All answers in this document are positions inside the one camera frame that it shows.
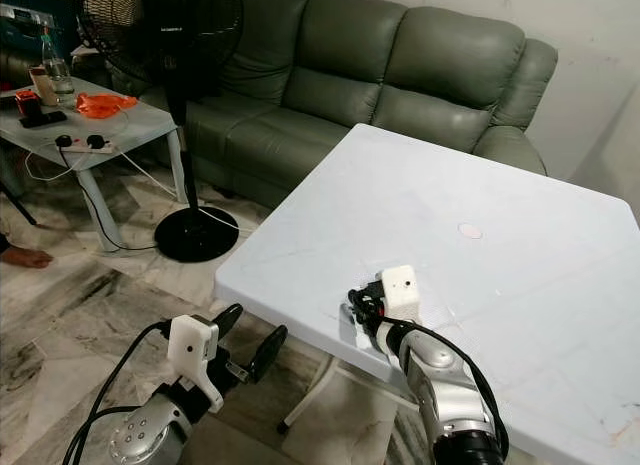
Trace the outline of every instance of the glass coffee table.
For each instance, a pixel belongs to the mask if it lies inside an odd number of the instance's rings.
[[[88,95],[116,93],[78,78],[74,78],[73,82],[76,93],[85,92]],[[3,96],[15,92],[15,90],[4,92]],[[43,107],[43,110],[49,112],[55,108]],[[64,110],[64,113],[67,115],[65,121],[27,129],[19,122],[21,115],[17,108],[2,110],[0,137],[65,167],[66,164],[55,144],[55,139],[60,135],[69,135],[74,145],[86,144],[90,135],[102,135],[104,140],[108,140],[114,146],[112,153],[63,152],[67,163],[85,191],[85,201],[98,232],[100,244],[105,251],[118,250],[120,247],[116,244],[124,246],[124,242],[93,176],[94,167],[119,156],[120,152],[129,152],[156,138],[166,136],[177,200],[180,203],[187,202],[180,162],[180,142],[176,125],[169,113],[141,102],[106,119],[91,119],[74,111]]]

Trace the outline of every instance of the wire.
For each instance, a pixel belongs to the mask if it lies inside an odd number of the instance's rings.
[[[145,174],[147,177],[149,177],[151,179],[151,181],[153,181],[156,185],[158,185],[160,188],[162,188],[165,192],[167,192],[169,195],[173,196],[174,198],[177,197],[176,192],[174,189],[163,185],[162,183],[160,183],[158,180],[156,180],[155,178],[153,178],[151,176],[151,174],[147,173],[140,165],[138,165],[136,162],[134,162],[131,158],[129,158],[128,155],[126,155],[122,150],[120,150],[116,145],[114,145],[114,148],[120,153],[120,155],[122,155],[124,158],[126,158],[129,163],[131,163],[131,165],[133,165],[134,167],[136,167],[140,172],[142,172],[143,174]]]
[[[502,453],[502,459],[506,460],[507,455],[509,454],[509,435],[507,433],[507,429],[504,425],[504,422],[500,417],[500,412],[498,410],[498,403],[496,402],[496,397],[493,394],[493,390],[491,389],[489,382],[487,381],[484,374],[480,370],[480,367],[478,367],[475,364],[475,362],[471,359],[471,357],[469,357],[469,355],[467,355],[460,348],[458,348],[457,345],[455,345],[453,342],[447,340],[445,337],[443,337],[437,332],[434,332],[429,328],[423,327],[422,325],[418,325],[417,323],[413,323],[413,322],[407,323],[405,320],[397,320],[389,317],[380,317],[380,319],[383,322],[392,323],[394,325],[410,326],[415,330],[419,330],[429,335],[430,337],[433,337],[436,340],[439,340],[440,342],[444,343],[447,347],[451,348],[455,353],[460,355],[460,358],[462,358],[462,360],[464,360],[464,362],[467,363],[467,365],[469,365],[469,368],[471,369],[471,374],[473,375],[473,378],[476,381],[476,384],[478,386],[478,391],[480,392],[480,395],[482,396],[484,401],[487,403],[487,406],[489,407],[489,410],[493,415],[493,419],[495,420],[496,438],[500,445],[500,452]]]
[[[24,158],[24,168],[27,170],[27,173],[29,174],[29,176],[31,178],[33,178],[34,180],[41,180],[43,182],[52,182],[53,180],[57,180],[58,178],[63,177],[64,175],[68,174],[69,172],[77,170],[77,168],[80,165],[82,165],[84,162],[86,162],[87,158],[89,158],[88,155],[85,155],[80,160],[78,160],[78,162],[74,165],[76,168],[67,166],[67,169],[64,172],[62,172],[62,173],[60,173],[60,174],[58,174],[58,175],[56,175],[54,177],[36,177],[33,174],[33,172],[31,171],[31,168],[29,167],[29,159],[31,158],[31,155],[33,155],[33,152],[29,152],[27,154],[27,156]]]
[[[138,334],[138,336],[135,338],[135,340],[133,342],[131,342],[131,345],[129,345],[129,348],[127,349],[125,354],[122,356],[122,358],[120,359],[118,364],[115,366],[115,368],[113,369],[111,374],[107,377],[107,379],[105,380],[104,384],[102,385],[102,388],[98,392],[98,396],[96,397],[95,401],[93,402],[93,406],[91,407],[91,410],[89,411],[89,416],[87,417],[87,421],[85,423],[89,422],[94,416],[96,416],[96,414],[98,413],[98,408],[100,408],[100,403],[102,402],[102,399],[104,398],[104,396],[109,391],[109,388],[111,387],[111,385],[115,381],[116,376],[118,375],[118,373],[120,373],[120,370],[122,369],[122,367],[124,367],[124,364],[126,363],[126,361],[129,359],[129,357],[131,356],[133,351],[140,344],[140,342],[144,339],[144,337],[146,337],[149,334],[149,332],[151,332],[153,330],[160,330],[162,332],[165,332],[167,330],[167,325],[170,324],[170,323],[171,323],[170,320],[166,320],[166,321],[156,322],[156,323],[154,323],[152,325],[149,325],[147,328],[145,328],[142,332],[140,332]],[[83,450],[84,444],[85,444],[85,442],[87,440],[87,435],[89,434],[89,427],[90,426],[91,426],[91,423],[89,423],[87,428],[82,433],[79,434],[79,437],[77,439],[78,451],[76,452],[75,457],[73,459],[73,465],[78,465],[80,463],[80,456],[82,455],[82,450]]]
[[[214,220],[217,220],[221,223],[224,223],[225,225],[230,226],[231,228],[235,228],[236,230],[238,230],[239,232],[246,232],[246,233],[252,233],[255,232],[255,228],[240,228],[236,225],[234,225],[233,223],[229,223],[229,222],[225,222],[224,220],[222,220],[221,218],[215,217],[213,215],[211,215],[209,212],[207,212],[206,210],[203,210],[202,208],[198,207],[198,210],[200,210],[202,213],[204,213],[206,216],[213,218]]]
[[[71,167],[69,167],[69,162],[67,162],[67,158],[64,156],[64,153],[62,153],[62,149],[60,147],[58,147],[58,151],[60,152],[60,156],[62,157],[62,161],[65,163],[67,168],[70,169]],[[107,235],[107,232],[104,229],[104,224],[102,223],[102,220],[100,219],[100,214],[98,213],[98,207],[96,207],[96,204],[93,203],[93,200],[91,200],[91,196],[89,195],[89,192],[87,192],[87,190],[82,186],[82,184],[80,183],[79,180],[78,180],[78,186],[82,189],[82,191],[84,192],[85,197],[87,197],[87,200],[89,200],[89,203],[93,207],[94,215],[96,217],[96,220],[98,221],[98,226],[100,227],[100,230],[102,231],[102,235],[104,235],[104,238],[106,238],[109,242],[111,242],[111,244],[114,247],[117,247],[120,250],[131,250],[131,251],[151,250],[152,248],[156,248],[157,247],[157,245],[153,245],[153,246],[149,246],[149,247],[129,248],[129,247],[125,247],[123,245],[120,245],[120,244],[114,242],[111,239],[111,237],[109,237],[109,235]]]
[[[120,155],[122,155],[124,158],[126,158],[129,163],[131,163],[131,165],[133,165],[134,167],[136,167],[140,172],[142,172],[143,174],[145,174],[147,177],[149,177],[156,185],[158,185],[160,188],[162,188],[165,192],[167,192],[168,194],[172,195],[173,197],[177,197],[175,190],[174,189],[169,189],[167,186],[163,185],[162,183],[160,183],[158,180],[156,180],[155,178],[153,178],[149,173],[147,173],[140,165],[138,165],[136,162],[134,162],[131,158],[129,158],[122,150],[120,150],[117,146],[114,145],[114,148],[116,148],[116,150],[118,150],[118,152],[120,153]],[[231,228],[235,228],[236,230],[238,230],[239,232],[245,232],[245,233],[253,233],[255,232],[255,228],[241,228],[238,227],[237,225],[234,225],[232,223],[226,222],[225,220],[222,220],[221,218],[218,218],[214,215],[211,215],[209,212],[207,212],[206,210],[203,210],[201,208],[198,208],[198,210],[200,210],[202,213],[204,213],[205,215],[207,215],[210,218],[213,218],[214,220],[217,220],[218,222],[224,223],[225,225],[231,227]]]
[[[134,411],[134,410],[136,410],[138,408],[140,408],[140,407],[133,406],[133,405],[125,406],[125,407],[105,408],[104,410],[101,410],[98,413],[96,413],[94,416],[92,416],[90,418],[87,418],[87,420],[85,420],[85,422],[82,424],[82,426],[78,429],[76,434],[71,439],[71,443],[69,444],[69,447],[67,447],[67,452],[64,454],[64,459],[62,460],[62,465],[68,465],[69,464],[69,462],[71,461],[71,456],[73,455],[73,452],[76,449],[76,445],[77,445],[78,441],[80,440],[80,435],[83,434],[83,433],[88,432],[89,428],[91,427],[93,422],[95,422],[96,420],[104,417],[105,415],[111,415],[113,413],[132,412],[132,411]],[[76,454],[75,454],[75,457],[80,457],[80,456],[82,456],[82,449],[78,449],[78,452],[76,452]]]

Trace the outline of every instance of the smartphone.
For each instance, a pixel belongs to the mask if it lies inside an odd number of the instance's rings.
[[[50,123],[62,122],[66,119],[67,116],[64,114],[64,112],[55,111],[51,113],[42,113],[40,115],[21,118],[20,123],[24,128],[33,128],[39,127],[41,125],[48,125]]]

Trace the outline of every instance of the table surface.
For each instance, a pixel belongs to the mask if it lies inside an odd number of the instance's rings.
[[[400,385],[341,304],[403,264],[423,322],[483,369],[516,446],[558,465],[640,463],[640,232],[625,202],[357,125],[215,290]]]
[[[73,78],[73,84],[76,93],[86,92],[89,95],[98,93],[116,94],[112,90],[75,77]],[[26,87],[23,90],[33,89],[34,87]],[[7,93],[13,94],[15,90],[5,92],[3,95]],[[57,108],[43,107],[43,110],[49,112],[57,110]],[[168,112],[141,102],[105,119],[87,118],[78,112],[63,111],[67,115],[67,120],[27,129],[18,121],[20,112],[17,108],[3,110],[0,113],[0,137],[52,162],[64,165],[55,146],[55,139],[60,135],[69,135],[73,139],[82,140],[82,143],[86,143],[85,140],[89,135],[102,135],[105,140],[109,140],[116,145],[118,150],[126,153],[151,140],[166,135],[176,128]],[[87,154],[65,152],[69,164],[76,170],[95,167],[118,155],[118,153],[91,153],[88,154],[89,156],[85,155]]]

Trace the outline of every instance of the sofa cushion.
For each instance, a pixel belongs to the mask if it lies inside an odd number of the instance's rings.
[[[309,0],[283,106],[348,127],[369,123],[405,11],[380,0]]]
[[[164,89],[154,87],[140,99],[154,107],[168,110]],[[194,155],[221,162],[225,156],[226,136],[238,123],[276,108],[255,98],[223,91],[219,97],[206,97],[187,103],[185,138]]]
[[[276,108],[233,128],[225,158],[236,170],[292,190],[348,131],[321,118]]]
[[[407,11],[385,83],[489,109],[524,50],[524,33],[507,22],[432,7]]]
[[[371,122],[379,93],[380,85],[375,83],[296,67],[284,103],[294,110],[352,127]]]
[[[238,49],[222,70],[224,88],[279,104],[307,0],[243,0]]]
[[[409,137],[471,152],[487,128],[491,113],[389,85],[382,93],[372,125]]]
[[[309,0],[296,63],[367,82],[380,82],[406,8],[381,0]]]

